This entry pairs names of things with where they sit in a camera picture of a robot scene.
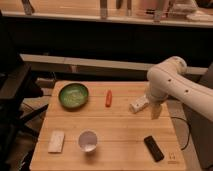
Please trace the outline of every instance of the small red item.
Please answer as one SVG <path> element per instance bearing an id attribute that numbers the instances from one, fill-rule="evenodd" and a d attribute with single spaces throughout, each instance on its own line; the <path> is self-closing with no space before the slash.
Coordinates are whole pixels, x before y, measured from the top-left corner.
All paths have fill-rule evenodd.
<path id="1" fill-rule="evenodd" d="M 106 107 L 110 107 L 112 103 L 112 91 L 108 90 L 107 95 L 106 95 L 106 103 L 105 106 Z"/>

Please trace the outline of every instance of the wooden table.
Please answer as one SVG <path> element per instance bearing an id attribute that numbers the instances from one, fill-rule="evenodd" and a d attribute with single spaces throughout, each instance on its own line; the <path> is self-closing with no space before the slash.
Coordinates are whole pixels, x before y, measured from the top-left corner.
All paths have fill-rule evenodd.
<path id="1" fill-rule="evenodd" d="M 31 171 L 184 171 L 184 158 L 166 104 L 159 119 L 151 120 L 149 108 L 132 114 L 129 103 L 144 94 L 146 82 L 82 82 L 89 89 L 89 101 L 81 109 L 67 111 L 58 101 L 61 88 L 70 81 L 57 82 L 30 165 Z M 105 107 L 108 90 L 112 105 Z M 47 152 L 53 130 L 65 132 L 61 154 Z M 86 156 L 78 146 L 78 137 L 85 130 L 98 136 L 97 151 Z M 156 163 L 143 139 L 152 135 L 165 155 Z"/>

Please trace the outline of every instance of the white cup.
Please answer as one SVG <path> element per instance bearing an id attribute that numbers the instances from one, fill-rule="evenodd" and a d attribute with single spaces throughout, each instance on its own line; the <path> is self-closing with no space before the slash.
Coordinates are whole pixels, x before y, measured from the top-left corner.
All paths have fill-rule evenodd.
<path id="1" fill-rule="evenodd" d="M 85 131 L 78 138 L 78 144 L 81 150 L 86 154 L 91 154 L 95 152 L 97 142 L 97 136 L 92 131 Z"/>

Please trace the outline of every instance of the black remote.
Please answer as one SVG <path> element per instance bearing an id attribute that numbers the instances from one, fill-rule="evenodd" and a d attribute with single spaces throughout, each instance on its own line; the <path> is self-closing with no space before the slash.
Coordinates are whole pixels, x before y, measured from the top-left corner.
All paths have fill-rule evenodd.
<path id="1" fill-rule="evenodd" d="M 163 153 L 161 152 L 160 148 L 158 147 L 158 145 L 156 144 L 156 141 L 154 140 L 152 136 L 148 136 L 144 138 L 144 142 L 156 162 L 164 158 Z"/>

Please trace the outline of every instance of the bowl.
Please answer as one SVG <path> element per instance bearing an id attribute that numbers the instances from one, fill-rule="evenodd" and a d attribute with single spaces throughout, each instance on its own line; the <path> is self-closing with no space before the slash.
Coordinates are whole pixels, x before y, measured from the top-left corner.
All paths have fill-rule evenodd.
<path id="1" fill-rule="evenodd" d="M 76 109 L 83 106 L 89 97 L 87 87 L 80 83 L 71 83 L 64 86 L 59 92 L 59 101 L 67 109 Z"/>

